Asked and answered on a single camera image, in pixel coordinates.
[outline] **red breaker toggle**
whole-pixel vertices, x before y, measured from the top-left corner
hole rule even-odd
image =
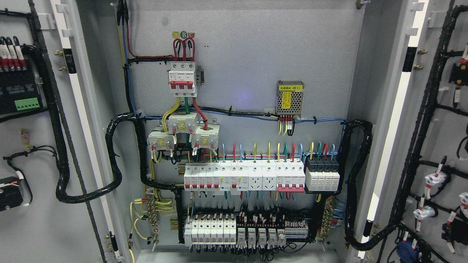
[[[171,89],[185,89],[185,86],[187,86],[187,89],[193,89],[193,81],[172,80],[169,84]]]
[[[289,184],[281,185],[278,184],[277,190],[278,192],[290,192],[290,193],[303,193],[304,192],[304,185],[303,184],[292,184],[291,187]]]

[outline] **green wire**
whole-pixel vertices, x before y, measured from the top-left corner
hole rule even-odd
[[[185,97],[183,101],[185,102],[185,114],[190,114],[189,99]]]
[[[285,144],[285,150],[283,151],[283,154],[285,156],[285,161],[286,161],[286,159],[288,158],[288,145],[287,144]]]
[[[322,142],[319,142],[317,145],[317,158],[320,159],[320,154],[322,153]]]

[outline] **miniature circuit breaker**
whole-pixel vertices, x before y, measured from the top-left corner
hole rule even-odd
[[[196,149],[218,149],[218,133],[219,125],[208,124],[208,130],[205,131],[202,126],[197,127],[197,130],[192,134],[192,147],[194,152]]]
[[[279,80],[277,82],[276,95],[278,98],[276,114],[285,116],[302,113],[302,97],[304,95],[304,83],[302,81]]]
[[[195,61],[173,61],[169,64],[169,86],[174,97],[196,97],[203,83],[203,71]]]
[[[174,139],[169,132],[153,130],[148,136],[150,151],[173,151]]]
[[[185,114],[185,112],[173,113],[168,119],[169,132],[176,133],[194,133],[197,130],[200,115],[196,112]]]

